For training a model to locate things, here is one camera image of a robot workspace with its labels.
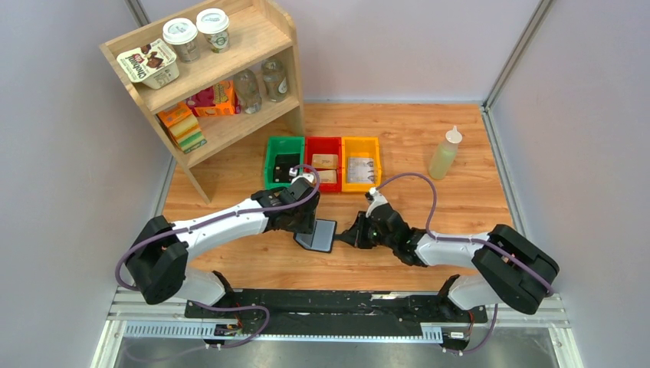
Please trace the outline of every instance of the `brown box in red bin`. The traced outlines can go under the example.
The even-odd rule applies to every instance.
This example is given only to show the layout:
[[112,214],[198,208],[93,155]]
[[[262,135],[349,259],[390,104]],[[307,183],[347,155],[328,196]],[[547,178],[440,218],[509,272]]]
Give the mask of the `brown box in red bin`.
[[185,103],[196,117],[234,115],[240,111],[232,80],[223,80],[205,88]]

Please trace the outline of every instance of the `wooden shelf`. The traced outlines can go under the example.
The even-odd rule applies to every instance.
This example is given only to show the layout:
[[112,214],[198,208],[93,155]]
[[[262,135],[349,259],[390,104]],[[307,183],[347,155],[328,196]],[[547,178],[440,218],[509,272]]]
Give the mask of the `wooden shelf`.
[[[172,83],[158,90],[131,83],[117,63],[117,55],[162,38],[163,25],[167,21],[173,18],[194,21],[196,15],[207,8],[220,8],[230,18],[230,50],[223,54],[213,53],[205,37],[199,34],[197,42],[201,57],[191,64],[177,61],[180,75]],[[207,0],[114,38],[101,44],[100,49],[126,91],[206,203],[211,200],[206,183],[197,180],[191,171],[193,166],[279,117],[283,117],[296,134],[304,135],[296,27],[289,14],[273,0]],[[199,118],[199,125],[208,142],[188,154],[176,147],[156,113],[273,55],[282,61],[287,72],[290,95],[284,101],[271,102],[263,93],[262,108],[257,113]]]
[[230,117],[200,117],[199,126],[208,142],[203,147],[185,154],[185,164],[188,167],[197,165],[298,106],[300,102],[293,95],[287,96],[281,102],[273,102],[262,93],[262,109],[257,113],[241,112]]

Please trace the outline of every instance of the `plastic food container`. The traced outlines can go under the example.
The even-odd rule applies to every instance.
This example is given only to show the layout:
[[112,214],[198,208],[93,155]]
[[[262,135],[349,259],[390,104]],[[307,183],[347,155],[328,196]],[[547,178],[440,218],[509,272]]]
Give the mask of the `plastic food container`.
[[304,162],[311,165],[314,154],[331,154],[338,157],[336,164],[336,183],[322,182],[321,192],[340,192],[342,179],[341,138],[338,136],[308,136],[305,137]]
[[[341,138],[343,153],[343,192],[367,192],[382,182],[382,163],[379,159],[379,139],[375,136],[344,136]],[[348,178],[350,159],[371,159],[373,161],[373,182],[350,182]]]
[[160,38],[117,55],[117,63],[133,83],[157,90],[179,77],[176,54]]
[[289,186],[289,182],[275,182],[274,177],[277,176],[277,157],[282,156],[296,156],[297,160],[294,162],[296,165],[304,162],[304,146],[305,139],[302,136],[272,136],[268,140],[266,150],[266,160],[264,161],[264,187],[266,189],[273,189],[278,187]]
[[221,9],[210,8],[196,16],[196,27],[208,40],[213,52],[221,54],[230,48],[228,26],[230,20]]
[[191,63],[201,57],[196,43],[198,34],[196,26],[186,18],[172,19],[162,27],[162,39],[174,47],[179,60],[183,63]]

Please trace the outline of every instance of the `plastic bin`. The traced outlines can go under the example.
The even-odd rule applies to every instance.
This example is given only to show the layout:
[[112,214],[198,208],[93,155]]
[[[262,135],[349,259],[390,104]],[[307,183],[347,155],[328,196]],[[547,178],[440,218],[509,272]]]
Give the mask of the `plastic bin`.
[[273,189],[282,186],[289,186],[288,182],[274,182],[275,158],[277,155],[299,154],[300,159],[296,162],[304,162],[304,137],[302,136],[272,136],[268,139],[266,149],[266,160],[264,161],[264,187]]
[[[379,139],[376,136],[344,136],[341,138],[341,150],[343,152],[343,181],[341,190],[343,192],[367,192],[370,188],[378,186],[382,182],[382,163],[379,160]],[[347,166],[350,157],[365,157],[374,160],[375,182],[356,183],[347,181]]]
[[311,165],[311,160],[315,153],[336,155],[338,157],[338,163],[336,165],[336,183],[321,183],[319,190],[321,192],[340,192],[342,178],[341,165],[343,162],[343,157],[341,155],[341,138],[339,136],[308,136],[305,138],[304,157],[304,162],[307,165]]

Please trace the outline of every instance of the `yellow bin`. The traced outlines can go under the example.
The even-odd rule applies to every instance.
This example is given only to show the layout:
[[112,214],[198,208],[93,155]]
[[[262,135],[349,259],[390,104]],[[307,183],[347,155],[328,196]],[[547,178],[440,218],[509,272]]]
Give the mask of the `yellow bin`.
[[[379,139],[376,136],[343,136],[341,137],[341,151],[343,154],[343,168],[341,184],[342,192],[368,192],[370,188],[382,182],[382,163],[379,159]],[[347,168],[350,157],[373,159],[375,182],[358,183],[348,182]]]

